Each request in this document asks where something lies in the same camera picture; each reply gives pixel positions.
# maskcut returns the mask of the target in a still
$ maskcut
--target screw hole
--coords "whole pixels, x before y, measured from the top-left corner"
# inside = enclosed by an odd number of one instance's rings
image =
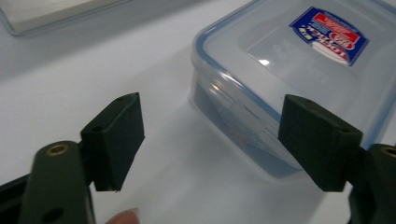
[[[44,216],[42,217],[43,223],[53,223],[64,214],[64,210],[62,208],[53,208],[49,210]]]
[[[47,155],[58,156],[58,155],[64,154],[67,151],[67,149],[69,149],[68,145],[56,145],[56,146],[50,147],[47,150]]]
[[[100,131],[103,130],[103,128],[102,128],[101,126],[96,126],[96,127],[92,128],[92,130],[93,130],[94,132],[100,132]]]
[[[391,157],[396,158],[396,149],[391,147],[383,148],[382,150],[385,154],[388,154]]]

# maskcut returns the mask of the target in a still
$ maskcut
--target plastic food container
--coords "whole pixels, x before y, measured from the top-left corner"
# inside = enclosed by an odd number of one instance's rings
[[[261,168],[301,166],[277,140],[285,94],[378,141],[396,99],[396,15],[382,1],[253,1],[194,41],[191,101]]]
[[[25,35],[129,0],[2,0],[0,14],[12,35]]]

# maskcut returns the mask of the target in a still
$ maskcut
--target white surface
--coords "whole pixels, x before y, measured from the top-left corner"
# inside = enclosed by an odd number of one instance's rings
[[[97,223],[139,207],[142,223],[346,223],[347,195],[304,174],[274,180],[189,104],[191,42],[248,0],[134,0],[26,37],[0,27],[0,184],[140,91],[146,140],[121,192],[92,191]],[[394,120],[383,142],[394,144]]]

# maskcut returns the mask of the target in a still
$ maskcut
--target container lid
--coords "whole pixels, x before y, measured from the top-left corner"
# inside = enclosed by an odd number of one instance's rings
[[[383,1],[254,1],[205,29],[194,65],[227,78],[275,120],[309,98],[377,141],[396,99],[396,15]]]

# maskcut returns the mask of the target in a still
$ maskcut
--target blue and white label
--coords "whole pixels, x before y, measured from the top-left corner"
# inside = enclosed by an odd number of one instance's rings
[[[315,7],[309,8],[290,27],[313,49],[347,65],[356,62],[369,42],[347,21]]]

